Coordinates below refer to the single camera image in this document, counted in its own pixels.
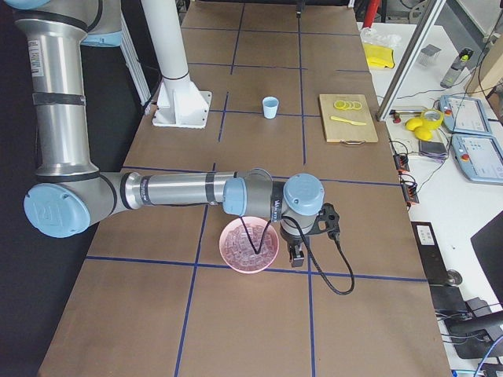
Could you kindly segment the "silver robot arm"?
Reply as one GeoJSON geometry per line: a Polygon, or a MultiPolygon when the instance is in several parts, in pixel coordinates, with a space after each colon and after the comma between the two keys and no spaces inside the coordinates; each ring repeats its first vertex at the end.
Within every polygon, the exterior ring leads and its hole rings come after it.
{"type": "Polygon", "coordinates": [[[310,174],[275,181],[266,171],[143,176],[105,173],[90,159],[82,46],[122,41],[118,1],[12,1],[31,62],[41,163],[24,211],[40,232],[65,238],[125,210],[221,205],[239,218],[281,226],[292,266],[311,256],[308,238],[325,217],[324,188],[310,174]]]}

